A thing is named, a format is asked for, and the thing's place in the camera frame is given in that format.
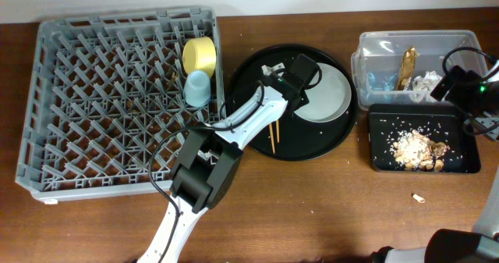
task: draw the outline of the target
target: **gold wrapper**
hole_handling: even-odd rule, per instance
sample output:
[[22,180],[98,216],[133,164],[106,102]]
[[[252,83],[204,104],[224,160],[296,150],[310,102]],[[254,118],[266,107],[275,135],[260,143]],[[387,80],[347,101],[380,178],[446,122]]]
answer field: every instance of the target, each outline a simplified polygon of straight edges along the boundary
[[418,56],[419,53],[414,47],[411,47],[404,53],[402,67],[398,73],[398,84],[395,90],[407,91],[409,89],[409,84],[411,83],[412,75],[414,74],[414,66],[416,65],[416,57]]

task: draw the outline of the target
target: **wooden tabletop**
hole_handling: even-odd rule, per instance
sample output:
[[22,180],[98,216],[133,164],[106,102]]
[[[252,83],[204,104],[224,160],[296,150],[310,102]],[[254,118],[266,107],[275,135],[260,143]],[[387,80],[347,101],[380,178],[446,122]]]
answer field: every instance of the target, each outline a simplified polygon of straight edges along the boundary
[[[375,30],[467,29],[499,55],[499,9],[346,12],[219,18],[225,80],[273,44],[319,48],[350,70],[359,36]],[[4,262],[128,262],[149,246],[166,211],[159,194],[45,205],[14,183],[38,24],[0,26],[0,254]],[[299,262],[425,246],[440,228],[469,231],[485,204],[499,144],[479,137],[475,175],[378,173],[366,120],[309,162],[252,149],[223,201],[198,222],[181,262]],[[420,204],[411,198],[426,198]]]

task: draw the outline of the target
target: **clear plastic bin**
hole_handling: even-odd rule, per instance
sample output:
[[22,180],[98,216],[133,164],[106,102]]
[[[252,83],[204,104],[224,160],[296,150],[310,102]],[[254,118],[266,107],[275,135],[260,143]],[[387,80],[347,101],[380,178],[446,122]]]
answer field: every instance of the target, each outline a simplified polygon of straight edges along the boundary
[[[470,30],[427,30],[367,32],[360,35],[359,47],[352,55],[352,78],[356,85],[360,108],[367,110],[375,103],[435,105],[431,91],[386,91],[382,84],[393,85],[398,79],[402,56],[411,46],[416,48],[414,77],[435,71],[443,76],[442,59],[458,47],[480,48],[476,35]],[[448,60],[448,66],[460,65],[479,75],[487,72],[483,56],[474,52],[458,52]]]

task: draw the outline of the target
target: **gray plastic crate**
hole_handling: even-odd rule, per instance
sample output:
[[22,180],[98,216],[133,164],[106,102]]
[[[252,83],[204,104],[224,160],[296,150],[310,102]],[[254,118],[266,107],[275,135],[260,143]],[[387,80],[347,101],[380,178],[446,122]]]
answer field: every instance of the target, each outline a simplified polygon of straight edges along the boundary
[[[193,108],[182,97],[182,50],[205,36],[218,54],[214,94]],[[146,167],[157,143],[223,115],[219,36],[213,10],[199,7],[42,23],[16,182],[48,204],[153,192]],[[185,135],[165,144],[153,165],[166,190]]]

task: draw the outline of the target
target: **round tray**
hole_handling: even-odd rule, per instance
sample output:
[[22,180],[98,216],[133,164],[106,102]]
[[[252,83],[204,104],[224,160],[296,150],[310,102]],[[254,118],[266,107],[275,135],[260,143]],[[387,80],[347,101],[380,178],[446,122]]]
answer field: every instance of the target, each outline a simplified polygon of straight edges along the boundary
[[275,155],[272,153],[268,127],[263,128],[249,143],[251,147],[262,154],[284,161],[303,161],[317,158],[333,150],[349,135],[359,108],[352,79],[345,68],[336,60],[316,48],[301,44],[280,44],[251,55],[235,71],[229,96],[232,97],[232,92],[236,94],[232,97],[231,102],[227,103],[227,113],[231,114],[254,94],[255,89],[242,89],[249,84],[254,84],[262,77],[262,65],[272,67],[282,62],[286,67],[290,67],[294,58],[300,53],[310,57],[315,62],[322,62],[340,70],[349,81],[352,98],[346,111],[337,119],[327,123],[312,123],[286,111],[279,119],[280,143],[277,143],[275,123],[273,123]]

